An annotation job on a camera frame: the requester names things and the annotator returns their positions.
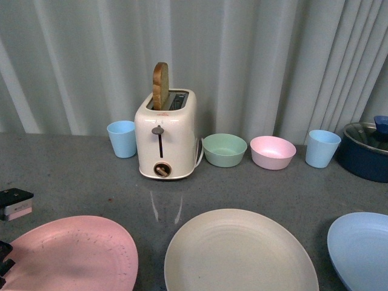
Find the white toaster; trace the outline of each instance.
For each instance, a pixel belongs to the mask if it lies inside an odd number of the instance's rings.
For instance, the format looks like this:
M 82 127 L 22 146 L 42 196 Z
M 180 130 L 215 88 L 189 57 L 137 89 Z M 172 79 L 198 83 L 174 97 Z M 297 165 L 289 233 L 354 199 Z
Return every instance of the white toaster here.
M 196 166 L 196 96 L 170 89 L 162 110 L 153 109 L 152 93 L 135 115 L 140 173 L 153 179 L 180 179 Z

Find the glass lid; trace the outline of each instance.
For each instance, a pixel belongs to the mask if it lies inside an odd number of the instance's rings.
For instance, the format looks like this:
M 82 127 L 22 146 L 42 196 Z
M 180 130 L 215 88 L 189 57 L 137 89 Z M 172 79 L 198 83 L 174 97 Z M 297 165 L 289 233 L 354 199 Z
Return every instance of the glass lid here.
M 355 143 L 383 155 L 388 155 L 388 135 L 378 132 L 376 125 L 365 122 L 350 123 L 344 134 Z

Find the navy blue pot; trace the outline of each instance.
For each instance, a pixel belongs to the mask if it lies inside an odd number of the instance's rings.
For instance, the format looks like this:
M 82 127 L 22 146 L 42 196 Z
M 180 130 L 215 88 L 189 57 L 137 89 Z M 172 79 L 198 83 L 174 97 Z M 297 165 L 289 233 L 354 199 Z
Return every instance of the navy blue pot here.
M 388 183 L 388 135 L 377 132 L 374 124 L 350 123 L 344 128 L 336 160 L 354 175 Z

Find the plate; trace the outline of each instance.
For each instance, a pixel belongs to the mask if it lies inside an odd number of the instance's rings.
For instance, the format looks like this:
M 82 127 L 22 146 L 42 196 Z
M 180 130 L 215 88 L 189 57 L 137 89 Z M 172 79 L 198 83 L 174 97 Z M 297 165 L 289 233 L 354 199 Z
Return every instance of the plate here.
M 72 216 L 14 240 L 2 290 L 114 290 L 135 285 L 138 253 L 125 228 L 107 218 Z
M 318 291 L 307 252 L 283 226 L 240 209 L 203 213 L 175 234 L 164 261 L 168 291 Z
M 388 288 L 388 216 L 356 212 L 330 226 L 327 246 L 334 268 L 350 291 Z

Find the gray countertop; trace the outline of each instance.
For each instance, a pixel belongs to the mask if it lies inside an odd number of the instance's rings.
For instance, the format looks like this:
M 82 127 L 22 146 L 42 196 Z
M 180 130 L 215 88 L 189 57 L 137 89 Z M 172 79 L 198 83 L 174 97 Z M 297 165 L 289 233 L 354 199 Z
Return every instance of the gray countertop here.
M 139 270 L 134 290 L 166 290 L 164 256 L 176 231 L 214 209 L 250 210 L 276 221 L 303 245 L 315 266 L 319 287 L 346 290 L 327 251 L 327 231 L 351 212 L 388 215 L 388 184 L 361 179 L 333 159 L 325 169 L 304 162 L 306 147 L 286 169 L 256 166 L 248 150 L 233 168 L 206 159 L 187 178 L 143 177 L 138 158 L 117 158 L 108 137 L 0 134 L 0 190 L 35 194 L 32 213 L 0 222 L 8 243 L 47 222 L 97 215 L 124 226 L 135 240 Z

